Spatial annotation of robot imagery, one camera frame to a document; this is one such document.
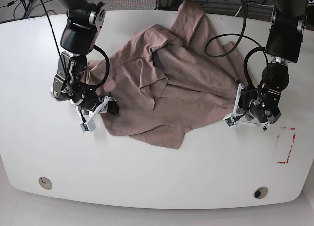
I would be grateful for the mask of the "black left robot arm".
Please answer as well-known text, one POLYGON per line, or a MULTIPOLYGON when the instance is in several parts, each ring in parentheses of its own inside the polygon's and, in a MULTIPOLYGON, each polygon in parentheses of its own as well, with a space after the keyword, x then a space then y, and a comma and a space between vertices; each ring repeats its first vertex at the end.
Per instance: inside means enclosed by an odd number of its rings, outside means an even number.
POLYGON ((239 83, 233 111, 224 117, 229 127, 251 125, 256 119, 255 125, 266 130, 281 117, 278 104, 289 84, 288 65, 298 62, 309 1, 274 0, 266 46, 257 46, 244 59, 247 85, 239 83), (272 56, 272 61, 266 64, 259 85, 254 86, 247 64, 250 56, 259 51, 272 56))

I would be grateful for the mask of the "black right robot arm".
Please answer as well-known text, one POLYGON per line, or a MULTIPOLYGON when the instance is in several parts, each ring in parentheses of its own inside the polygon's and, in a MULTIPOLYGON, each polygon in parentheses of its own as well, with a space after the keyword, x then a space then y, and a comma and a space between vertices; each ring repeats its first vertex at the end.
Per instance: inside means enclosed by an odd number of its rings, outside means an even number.
POLYGON ((103 97, 96 94, 108 78, 110 63, 107 54, 95 41, 102 28, 106 14, 105 0, 56 0, 67 15, 66 27, 60 45, 58 70, 54 77, 51 96, 57 101, 71 101, 79 115, 109 113, 117 115, 119 106, 110 93, 103 97), (105 58, 105 74, 95 85, 81 81, 87 68, 87 54, 96 50, 105 58))

